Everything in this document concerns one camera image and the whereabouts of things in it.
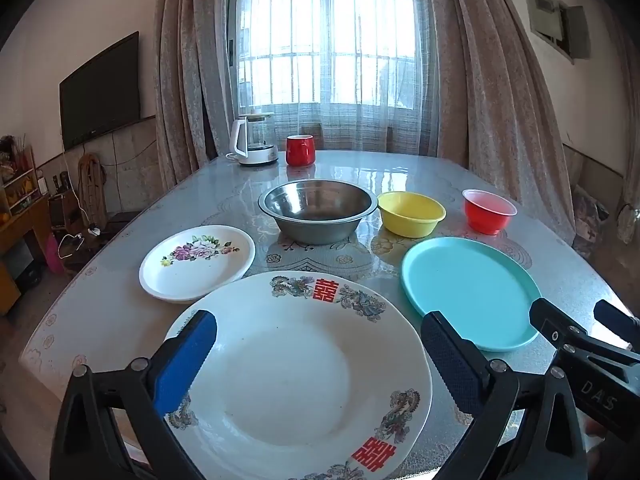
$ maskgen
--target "floral plate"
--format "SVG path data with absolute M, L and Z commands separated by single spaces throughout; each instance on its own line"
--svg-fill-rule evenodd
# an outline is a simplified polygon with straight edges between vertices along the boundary
M 330 274 L 265 272 L 188 308 L 215 314 L 216 343 L 167 416 L 207 479 L 380 480 L 414 445 L 431 373 L 385 298 Z
M 227 225 L 205 225 L 160 242 L 145 257 L 138 275 L 152 296 L 189 303 L 242 278 L 254 258 L 255 244 L 247 233 Z

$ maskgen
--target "floor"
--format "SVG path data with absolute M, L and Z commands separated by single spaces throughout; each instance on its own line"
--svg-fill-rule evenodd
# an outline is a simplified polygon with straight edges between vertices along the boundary
M 25 293 L 0 323 L 0 426 L 37 480 L 49 479 L 60 401 L 18 364 L 18 357 L 68 282 L 68 277 L 45 269 L 40 284 Z
M 640 235 L 636 233 L 631 243 L 625 245 L 618 240 L 616 223 L 608 221 L 589 263 L 609 283 L 620 301 L 640 317 Z

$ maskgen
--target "glass kettle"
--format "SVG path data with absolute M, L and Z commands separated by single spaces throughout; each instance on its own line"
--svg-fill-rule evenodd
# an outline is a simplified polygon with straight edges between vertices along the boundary
M 241 114 L 230 133 L 228 158 L 248 166 L 269 164 L 278 160 L 276 127 L 273 112 Z

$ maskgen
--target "dining table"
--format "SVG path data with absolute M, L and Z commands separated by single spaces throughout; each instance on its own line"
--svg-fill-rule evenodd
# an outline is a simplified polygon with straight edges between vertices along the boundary
M 421 317 L 402 290 L 400 265 L 404 254 L 420 240 L 387 231 L 378 211 L 364 218 L 354 234 L 333 244 L 313 246 L 287 238 L 260 211 L 258 197 L 265 190 L 302 178 L 350 182 L 376 195 L 406 190 L 436 199 L 446 208 L 446 218 L 430 237 L 469 238 L 503 252 L 532 276 L 544 298 L 591 336 L 625 345 L 593 317 L 593 307 L 602 299 L 627 312 L 615 293 L 565 241 L 521 205 L 516 204 L 518 214 L 498 235 L 481 235 L 468 227 L 462 191 L 471 188 L 502 194 L 491 184 L 441 158 L 327 150 L 318 151 L 316 162 L 305 168 L 288 166 L 282 152 L 276 163 L 259 167 L 245 167 L 220 156 L 175 186 L 73 278 L 33 333 L 20 363 L 62 399 L 71 372 L 79 364 L 101 372 L 153 355 L 188 306 L 147 294 L 138 279 L 140 264 L 165 238 L 207 224 L 233 226 L 252 237 L 255 259 L 246 276 L 274 270 L 341 276 L 387 298 L 419 332 Z M 544 373 L 554 351 L 538 336 L 517 350 L 487 356 L 503 359 L 514 370 Z M 472 421 L 458 409 L 429 358 L 428 363 L 433 383 L 431 411 L 393 478 L 431 478 Z M 516 414 L 508 424 L 507 436 L 514 435 L 518 421 Z

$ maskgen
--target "television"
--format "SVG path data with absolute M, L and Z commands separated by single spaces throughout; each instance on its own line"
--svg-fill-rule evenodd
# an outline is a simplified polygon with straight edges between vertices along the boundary
M 65 151 L 140 120 L 139 35 L 112 44 L 60 83 Z

